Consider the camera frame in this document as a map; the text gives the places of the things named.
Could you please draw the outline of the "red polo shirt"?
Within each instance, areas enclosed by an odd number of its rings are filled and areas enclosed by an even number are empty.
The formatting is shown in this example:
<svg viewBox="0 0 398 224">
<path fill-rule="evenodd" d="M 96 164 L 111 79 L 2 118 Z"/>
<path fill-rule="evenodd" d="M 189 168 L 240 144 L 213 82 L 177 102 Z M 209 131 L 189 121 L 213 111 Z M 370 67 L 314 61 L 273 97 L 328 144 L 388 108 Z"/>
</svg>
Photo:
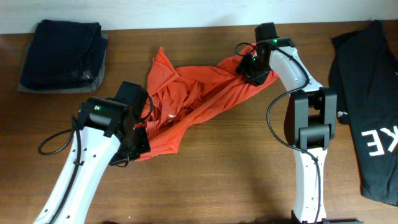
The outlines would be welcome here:
<svg viewBox="0 0 398 224">
<path fill-rule="evenodd" d="M 231 109 L 278 79 L 278 74 L 271 72 L 264 84 L 250 85 L 236 73 L 240 60 L 235 55 L 217 66 L 174 67 L 164 48 L 160 48 L 147 77 L 147 92 L 152 101 L 146 103 L 142 112 L 149 116 L 143 126 L 150 152 L 142 154 L 139 160 L 178 152 L 190 126 Z"/>
</svg>

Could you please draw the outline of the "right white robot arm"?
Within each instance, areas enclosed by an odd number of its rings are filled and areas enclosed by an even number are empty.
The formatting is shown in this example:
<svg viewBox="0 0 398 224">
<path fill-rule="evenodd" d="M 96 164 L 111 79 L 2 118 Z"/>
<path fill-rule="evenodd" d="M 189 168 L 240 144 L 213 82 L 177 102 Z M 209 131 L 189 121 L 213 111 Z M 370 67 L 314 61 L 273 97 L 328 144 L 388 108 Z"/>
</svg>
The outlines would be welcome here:
<svg viewBox="0 0 398 224">
<path fill-rule="evenodd" d="M 242 54 L 236 70 L 255 86 L 263 84 L 271 72 L 281 79 L 286 92 L 275 98 L 270 107 L 289 97 L 285 138 L 276 140 L 294 152 L 296 198 L 292 219 L 295 223 L 325 223 L 323 170 L 335 135 L 336 93 L 311 76 L 288 37 L 257 39 L 252 50 Z"/>
</svg>

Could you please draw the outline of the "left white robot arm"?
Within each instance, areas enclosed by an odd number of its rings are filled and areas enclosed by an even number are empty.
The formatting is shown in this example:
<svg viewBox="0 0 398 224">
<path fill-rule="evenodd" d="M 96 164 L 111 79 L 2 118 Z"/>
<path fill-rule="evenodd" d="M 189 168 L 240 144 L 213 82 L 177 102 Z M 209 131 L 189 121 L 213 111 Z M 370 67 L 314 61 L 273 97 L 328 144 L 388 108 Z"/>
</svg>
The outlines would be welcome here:
<svg viewBox="0 0 398 224">
<path fill-rule="evenodd" d="M 92 97 L 72 118 L 65 165 L 36 223 L 84 223 L 107 166 L 126 167 L 150 151 L 141 114 L 147 101 Z"/>
</svg>

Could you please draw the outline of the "folded grey garment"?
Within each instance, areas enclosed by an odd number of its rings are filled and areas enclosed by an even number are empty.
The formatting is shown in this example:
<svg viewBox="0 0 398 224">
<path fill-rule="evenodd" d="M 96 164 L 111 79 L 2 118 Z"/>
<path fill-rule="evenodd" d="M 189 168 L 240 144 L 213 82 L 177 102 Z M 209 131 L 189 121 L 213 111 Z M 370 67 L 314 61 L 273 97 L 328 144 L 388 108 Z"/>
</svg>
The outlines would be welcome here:
<svg viewBox="0 0 398 224">
<path fill-rule="evenodd" d="M 93 83 L 88 86 L 83 86 L 79 88 L 69 88 L 61 90 L 33 90 L 25 87 L 21 82 L 18 83 L 17 90 L 24 93 L 35 93 L 35 94 L 82 94 L 82 93 L 93 93 L 96 91 L 104 80 L 105 74 L 105 60 L 106 55 L 103 57 L 103 61 L 98 73 L 98 76 L 94 79 Z"/>
</svg>

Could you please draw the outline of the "black printed t-shirt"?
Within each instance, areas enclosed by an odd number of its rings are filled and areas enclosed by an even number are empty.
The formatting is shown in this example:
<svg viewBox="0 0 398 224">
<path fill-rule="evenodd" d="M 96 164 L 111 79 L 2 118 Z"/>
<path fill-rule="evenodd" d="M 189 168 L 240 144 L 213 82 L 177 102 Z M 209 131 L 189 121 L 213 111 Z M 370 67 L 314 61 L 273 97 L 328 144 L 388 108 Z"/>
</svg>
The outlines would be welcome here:
<svg viewBox="0 0 398 224">
<path fill-rule="evenodd" d="M 397 59 L 372 21 L 334 37 L 329 85 L 337 94 L 336 115 L 349 125 L 361 179 L 361 195 L 397 205 Z"/>
</svg>

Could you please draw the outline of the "folded navy blue garment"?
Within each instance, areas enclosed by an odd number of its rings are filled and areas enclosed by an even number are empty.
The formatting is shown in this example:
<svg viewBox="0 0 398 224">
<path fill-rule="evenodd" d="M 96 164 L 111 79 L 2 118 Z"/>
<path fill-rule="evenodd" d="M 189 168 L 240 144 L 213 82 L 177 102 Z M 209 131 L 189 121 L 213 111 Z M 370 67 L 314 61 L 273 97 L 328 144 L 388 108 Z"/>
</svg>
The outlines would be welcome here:
<svg viewBox="0 0 398 224">
<path fill-rule="evenodd" d="M 98 76 L 107 46 L 97 22 L 42 20 L 27 49 L 20 82 L 33 90 L 88 86 Z"/>
</svg>

